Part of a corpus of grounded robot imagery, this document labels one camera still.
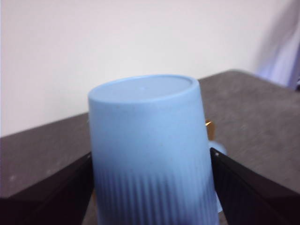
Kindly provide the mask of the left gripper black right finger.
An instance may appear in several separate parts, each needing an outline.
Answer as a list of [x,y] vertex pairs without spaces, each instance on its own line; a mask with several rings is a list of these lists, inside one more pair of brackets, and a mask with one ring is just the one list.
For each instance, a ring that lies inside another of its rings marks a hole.
[[230,225],[298,225],[300,195],[210,149],[215,190]]

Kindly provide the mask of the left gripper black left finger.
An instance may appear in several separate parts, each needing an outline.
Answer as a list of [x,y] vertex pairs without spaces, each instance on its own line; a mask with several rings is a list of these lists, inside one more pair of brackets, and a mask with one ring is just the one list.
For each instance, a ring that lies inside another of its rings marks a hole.
[[93,191],[91,154],[0,200],[2,225],[80,225]]

